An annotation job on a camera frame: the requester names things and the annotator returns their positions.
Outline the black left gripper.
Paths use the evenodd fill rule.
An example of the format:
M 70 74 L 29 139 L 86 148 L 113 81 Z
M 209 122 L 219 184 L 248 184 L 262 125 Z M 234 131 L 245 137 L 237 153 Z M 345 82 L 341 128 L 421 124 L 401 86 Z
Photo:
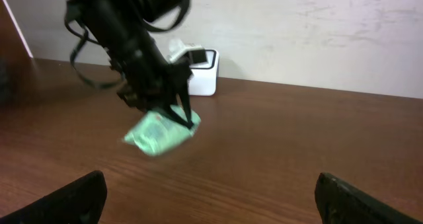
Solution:
M 172 121 L 192 129 L 192 111 L 188 84 L 192 76 L 190 62 L 183 58 L 168 62 L 161 52 L 110 52 L 113 69 L 121 72 L 126 84 L 118 95 L 132 108 L 141 111 L 161 109 Z M 186 118 L 179 116 L 175 108 L 180 99 Z

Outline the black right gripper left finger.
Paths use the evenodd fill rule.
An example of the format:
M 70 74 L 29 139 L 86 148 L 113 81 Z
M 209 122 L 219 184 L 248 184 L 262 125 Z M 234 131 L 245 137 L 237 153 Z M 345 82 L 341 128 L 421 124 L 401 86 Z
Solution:
M 101 171 L 92 171 L 1 218 L 1 224 L 97 224 L 107 198 Z

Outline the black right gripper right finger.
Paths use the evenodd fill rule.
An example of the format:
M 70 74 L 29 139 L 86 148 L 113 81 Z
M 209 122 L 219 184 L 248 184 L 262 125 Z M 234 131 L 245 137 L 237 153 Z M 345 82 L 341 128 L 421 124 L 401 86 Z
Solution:
M 422 224 L 327 172 L 317 179 L 315 203 L 324 224 Z

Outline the mint green wipes pack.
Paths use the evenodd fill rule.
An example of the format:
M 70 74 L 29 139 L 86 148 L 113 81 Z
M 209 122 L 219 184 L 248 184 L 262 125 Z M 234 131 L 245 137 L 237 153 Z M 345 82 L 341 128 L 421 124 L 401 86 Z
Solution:
M 162 155 L 194 136 L 201 118 L 195 111 L 191 112 L 194 125 L 192 128 L 187 128 L 167 118 L 165 112 L 149 111 L 122 141 L 138 147 L 151 157 Z

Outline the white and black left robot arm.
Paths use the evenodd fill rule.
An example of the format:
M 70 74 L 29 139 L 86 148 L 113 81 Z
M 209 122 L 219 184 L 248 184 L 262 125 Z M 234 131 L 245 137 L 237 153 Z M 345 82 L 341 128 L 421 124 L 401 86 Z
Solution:
M 78 77 L 91 87 L 109 89 L 122 84 L 118 96 L 131 108 L 143 112 L 156 110 L 172 121 L 192 128 L 188 80 L 190 60 L 167 61 L 151 33 L 160 32 L 152 22 L 179 7 L 170 30 L 176 28 L 190 8 L 190 0 L 68 0 L 64 24 L 76 22 L 83 30 L 70 55 L 75 60 L 90 41 L 101 46 L 110 66 L 120 74 L 116 82 L 95 82 L 82 73 Z

